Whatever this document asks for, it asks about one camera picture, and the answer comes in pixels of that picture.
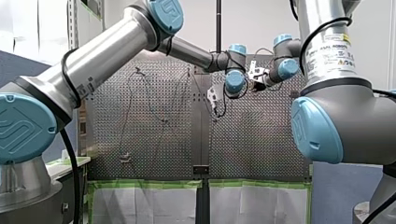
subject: blue joint cap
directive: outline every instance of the blue joint cap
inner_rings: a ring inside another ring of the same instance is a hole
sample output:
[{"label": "blue joint cap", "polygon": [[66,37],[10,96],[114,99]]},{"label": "blue joint cap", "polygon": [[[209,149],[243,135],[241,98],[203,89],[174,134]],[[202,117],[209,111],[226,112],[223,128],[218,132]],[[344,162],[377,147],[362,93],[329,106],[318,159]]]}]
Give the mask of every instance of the blue joint cap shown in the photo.
[{"label": "blue joint cap", "polygon": [[247,54],[247,47],[245,45],[231,44],[231,46],[229,47],[229,50],[243,54],[243,55]]},{"label": "blue joint cap", "polygon": [[239,93],[245,85],[245,78],[242,72],[231,70],[225,77],[225,90],[230,94]]},{"label": "blue joint cap", "polygon": [[292,40],[292,36],[288,34],[279,35],[274,39],[274,47],[286,40]]},{"label": "blue joint cap", "polygon": [[169,35],[177,33],[184,22],[178,0],[147,0],[148,10],[157,24]]},{"label": "blue joint cap", "polygon": [[326,111],[313,99],[300,97],[291,106],[294,143],[312,161],[339,163],[344,158],[340,135]]},{"label": "blue joint cap", "polygon": [[43,103],[21,94],[0,93],[0,164],[40,156],[56,131],[56,119]]},{"label": "blue joint cap", "polygon": [[283,80],[294,77],[299,70],[299,65],[293,59],[285,59],[277,68],[277,74]]}]

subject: perforated metal panel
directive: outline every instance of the perforated metal panel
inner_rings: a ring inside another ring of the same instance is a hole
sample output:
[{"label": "perforated metal panel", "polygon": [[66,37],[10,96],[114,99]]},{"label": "perforated metal panel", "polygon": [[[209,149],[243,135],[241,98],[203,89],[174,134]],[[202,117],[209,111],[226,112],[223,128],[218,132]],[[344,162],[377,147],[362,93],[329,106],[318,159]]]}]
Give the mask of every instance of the perforated metal panel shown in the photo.
[{"label": "perforated metal panel", "polygon": [[88,99],[90,179],[192,177],[190,70],[169,57],[132,60]]},{"label": "perforated metal panel", "polygon": [[[270,57],[258,59],[264,66]],[[136,67],[146,76],[135,74]],[[87,99],[89,179],[191,179],[192,162],[200,161],[209,163],[211,178],[309,180],[309,162],[293,144],[290,127],[290,93],[304,86],[302,76],[280,91],[249,92],[230,101],[226,116],[213,122],[195,119],[207,114],[205,106],[191,111],[205,101],[192,101],[197,93],[189,69],[172,58],[133,60]],[[223,79],[223,73],[212,76],[213,83]],[[192,136],[197,127],[202,134]],[[209,150],[203,141],[210,141]]]},{"label": "perforated metal panel", "polygon": [[[258,56],[256,60],[258,66],[265,66],[270,59]],[[223,79],[217,73],[212,81],[223,83]],[[306,181],[309,162],[295,147],[290,127],[290,93],[303,86],[304,78],[298,75],[280,91],[248,93],[230,101],[226,116],[212,124],[210,176]]]}]

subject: green tape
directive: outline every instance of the green tape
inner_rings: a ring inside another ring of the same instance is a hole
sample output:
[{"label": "green tape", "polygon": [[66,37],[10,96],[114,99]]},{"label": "green tape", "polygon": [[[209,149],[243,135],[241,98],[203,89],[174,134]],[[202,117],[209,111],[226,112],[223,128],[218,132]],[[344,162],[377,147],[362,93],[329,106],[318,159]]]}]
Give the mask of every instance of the green tape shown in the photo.
[{"label": "green tape", "polygon": [[[278,189],[307,189],[306,224],[311,224],[312,184],[304,182],[278,182],[263,180],[209,180],[210,188],[235,188],[235,187],[264,187]],[[152,181],[136,179],[119,179],[111,181],[88,182],[88,211],[90,224],[93,218],[93,194],[97,189],[198,189],[202,187],[202,181]]]},{"label": "green tape", "polygon": [[136,179],[101,180],[88,182],[88,214],[89,224],[93,220],[93,195],[97,189],[198,189],[201,180],[194,181],[153,181]]},{"label": "green tape", "polygon": [[96,15],[96,13],[94,13],[94,12],[92,11],[92,9],[90,9],[90,8],[89,8],[87,5],[85,5],[84,3],[81,2],[81,5],[84,6],[85,9],[87,9],[87,11],[88,11],[90,14],[92,14],[94,17],[96,17],[96,19],[98,19],[99,21],[102,19],[101,16]]},{"label": "green tape", "polygon": [[152,181],[120,179],[114,181],[90,181],[89,186],[95,189],[198,189],[202,186],[202,181]]},{"label": "green tape", "polygon": [[306,224],[311,224],[311,208],[312,208],[312,184],[305,183],[308,192],[306,193]]},{"label": "green tape", "polygon": [[278,182],[278,181],[263,181],[263,180],[209,180],[210,188],[232,188],[232,187],[263,187],[276,189],[309,189],[310,183],[304,182]]}]

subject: metal stand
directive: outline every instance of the metal stand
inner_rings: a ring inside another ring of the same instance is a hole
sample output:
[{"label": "metal stand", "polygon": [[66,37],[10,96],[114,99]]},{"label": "metal stand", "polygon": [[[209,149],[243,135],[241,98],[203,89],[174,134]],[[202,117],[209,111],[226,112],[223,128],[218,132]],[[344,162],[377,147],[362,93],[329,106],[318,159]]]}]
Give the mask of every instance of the metal stand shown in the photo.
[{"label": "metal stand", "polygon": [[48,194],[41,199],[33,199],[0,208],[2,224],[62,224],[64,221],[62,184],[54,182]]}]

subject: label sticker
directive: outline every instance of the label sticker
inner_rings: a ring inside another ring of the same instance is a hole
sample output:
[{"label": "label sticker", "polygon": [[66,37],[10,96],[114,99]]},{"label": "label sticker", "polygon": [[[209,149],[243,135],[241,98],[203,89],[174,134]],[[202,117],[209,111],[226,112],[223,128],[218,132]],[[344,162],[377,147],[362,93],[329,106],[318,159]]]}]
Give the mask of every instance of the label sticker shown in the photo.
[{"label": "label sticker", "polygon": [[350,45],[350,40],[348,35],[344,34],[333,34],[333,35],[325,35],[324,40],[327,41],[346,41]]},{"label": "label sticker", "polygon": [[334,70],[356,73],[350,44],[344,40],[327,41],[320,47],[310,49],[305,58],[308,79],[325,76]]}]

